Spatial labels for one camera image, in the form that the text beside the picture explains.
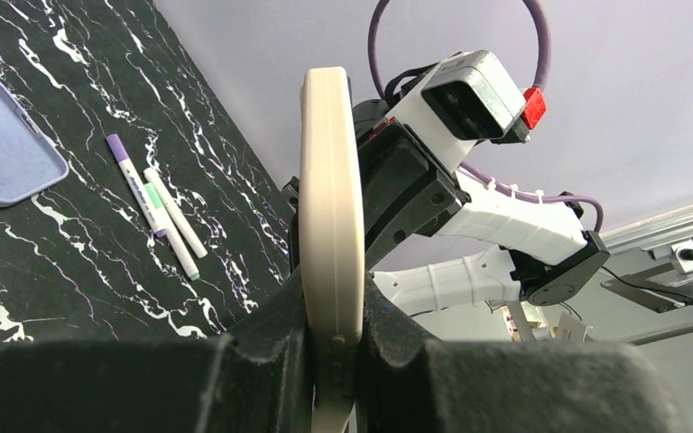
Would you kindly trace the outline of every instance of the marker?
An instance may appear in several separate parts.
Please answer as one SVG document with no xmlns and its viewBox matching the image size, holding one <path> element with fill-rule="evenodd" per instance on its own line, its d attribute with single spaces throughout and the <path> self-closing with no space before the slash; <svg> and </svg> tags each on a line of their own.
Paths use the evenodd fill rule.
<svg viewBox="0 0 693 433">
<path fill-rule="evenodd" d="M 177 259 L 179 259 L 184 273 L 187 274 L 191 281 L 197 280 L 200 278 L 198 266 L 195 265 L 195 262 L 192 261 L 192 257 L 189 256 L 187 246 L 182 242 L 177 228 L 171 222 L 171 218 L 169 218 L 169 214 L 163 207 L 163 203 L 158 197 L 158 192 L 155 190 L 154 185 L 152 183 L 145 183 L 144 189 L 147 191 L 147 195 L 150 196 L 152 204 L 155 206 L 155 217 L 166 226 L 166 238 L 169 240 L 169 244 L 171 244 L 174 253 L 177 254 Z"/>
<path fill-rule="evenodd" d="M 156 237 L 163 237 L 166 235 L 166 227 L 162 225 L 161 222 L 155 219 L 155 214 L 153 213 L 152 200 L 147 195 L 147 191 L 144 190 L 144 185 L 142 183 L 142 178 L 139 177 L 139 173 L 136 172 L 134 165 L 129 159 L 128 153 L 126 153 L 126 148 L 124 144 L 121 143 L 121 139 L 118 134 L 111 134 L 107 138 L 107 145 L 110 146 L 110 151 L 115 157 L 115 161 L 118 162 L 118 167 L 126 178 L 126 182 L 129 184 L 129 188 L 134 193 L 134 198 L 136 202 L 139 203 L 139 207 L 144 213 L 144 219 L 147 220 L 147 224 L 155 233 Z"/>
<path fill-rule="evenodd" d="M 196 235 L 195 231 L 192 230 L 192 227 L 189 226 L 187 218 L 185 218 L 184 214 L 181 213 L 179 206 L 176 204 L 174 199 L 171 198 L 171 194 L 169 194 L 169 191 L 166 189 L 166 185 L 163 184 L 161 177 L 158 176 L 158 171 L 152 167 L 145 169 L 144 178 L 147 179 L 148 182 L 152 183 L 152 185 L 155 187 L 155 191 L 158 193 L 158 197 L 161 199 L 161 202 L 163 202 L 163 206 L 166 207 L 166 211 L 169 213 L 171 221 L 173 221 L 173 224 L 179 228 L 181 235 L 184 236 L 184 239 L 189 244 L 189 247 L 192 248 L 195 256 L 198 258 L 206 257 L 208 251 L 206 251 L 206 248 L 203 246 L 203 243 L 200 242 L 200 238 L 198 238 L 198 235 Z"/>
</svg>

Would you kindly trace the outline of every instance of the black cable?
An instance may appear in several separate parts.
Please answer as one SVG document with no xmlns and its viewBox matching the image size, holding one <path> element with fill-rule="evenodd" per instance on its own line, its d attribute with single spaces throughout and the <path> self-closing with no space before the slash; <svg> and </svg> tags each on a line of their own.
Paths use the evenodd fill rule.
<svg viewBox="0 0 693 433">
<path fill-rule="evenodd" d="M 393 78 L 391 81 L 389 81 L 389 83 L 386 84 L 386 89 L 383 90 L 383 99 L 386 101 L 387 104 L 389 104 L 389 107 L 393 108 L 397 105 L 398 102 L 400 102 L 400 99 L 395 96 L 394 90 L 397 88 L 401 81 L 403 81 L 406 78 L 420 77 L 429 69 L 432 69 L 435 66 L 437 66 L 437 63 L 432 63 L 430 65 L 423 66 L 420 68 L 408 69 L 404 71 L 402 74 Z"/>
<path fill-rule="evenodd" d="M 429 311 L 421 311 L 421 312 L 418 312 L 418 313 L 413 313 L 413 314 L 409 315 L 408 317 L 409 317 L 409 318 L 415 318 L 415 317 L 420 316 L 420 315 L 422 315 L 422 314 L 429 314 L 429 313 L 433 313 L 433 312 L 434 312 L 434 310 L 433 310 L 433 309 L 430 309 Z"/>
<path fill-rule="evenodd" d="M 634 289 L 653 291 L 655 293 L 660 293 L 661 295 L 679 296 L 679 297 L 686 300 L 684 303 L 686 303 L 687 305 L 693 305 L 693 297 L 692 296 L 686 295 L 684 293 L 679 293 L 677 291 L 656 289 L 656 288 L 652 288 L 652 287 L 646 287 L 646 286 L 640 286 L 637 284 L 633 284 L 631 282 L 628 282 L 628 281 L 618 277 L 616 273 L 610 271 L 609 268 L 607 268 L 606 266 L 602 266 L 602 269 L 605 270 L 610 275 L 612 275 L 613 278 L 620 281 L 622 284 L 625 284 L 626 286 L 633 287 Z"/>
<path fill-rule="evenodd" d="M 570 306 L 567 302 L 560 302 L 559 303 L 562 307 L 564 307 L 565 310 L 567 310 L 570 314 L 570 316 L 575 313 L 577 316 L 577 319 L 580 320 L 581 322 L 583 321 L 583 316 L 580 316 L 577 310 L 573 309 L 572 306 Z"/>
</svg>

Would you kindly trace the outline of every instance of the phone case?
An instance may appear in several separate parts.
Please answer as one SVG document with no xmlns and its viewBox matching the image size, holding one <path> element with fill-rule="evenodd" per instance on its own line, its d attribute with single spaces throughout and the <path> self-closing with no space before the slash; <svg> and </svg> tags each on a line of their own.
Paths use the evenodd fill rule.
<svg viewBox="0 0 693 433">
<path fill-rule="evenodd" d="M 0 81 L 0 207 L 64 179 L 68 163 Z"/>
</svg>

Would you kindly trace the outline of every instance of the purple marker cap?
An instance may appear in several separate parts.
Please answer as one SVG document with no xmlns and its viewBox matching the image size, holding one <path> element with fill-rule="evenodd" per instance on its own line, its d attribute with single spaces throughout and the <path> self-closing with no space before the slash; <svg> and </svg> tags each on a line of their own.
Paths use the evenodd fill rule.
<svg viewBox="0 0 693 433">
<path fill-rule="evenodd" d="M 118 134 L 110 134 L 107 136 L 106 140 L 107 145 L 110 146 L 110 151 L 113 152 L 115 162 L 120 162 L 129 159 L 129 154 L 126 153 L 126 148 L 124 147 L 124 144 L 121 142 L 121 138 L 118 136 Z"/>
</svg>

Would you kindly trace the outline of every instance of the beige curved part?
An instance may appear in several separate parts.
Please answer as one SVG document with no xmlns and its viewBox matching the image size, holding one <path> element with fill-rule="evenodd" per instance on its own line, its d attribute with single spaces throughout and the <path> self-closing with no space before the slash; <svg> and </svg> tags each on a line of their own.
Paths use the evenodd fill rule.
<svg viewBox="0 0 693 433">
<path fill-rule="evenodd" d="M 365 228 L 347 74 L 311 69 L 301 88 L 299 248 L 314 347 L 312 431 L 344 431 L 363 328 Z"/>
</svg>

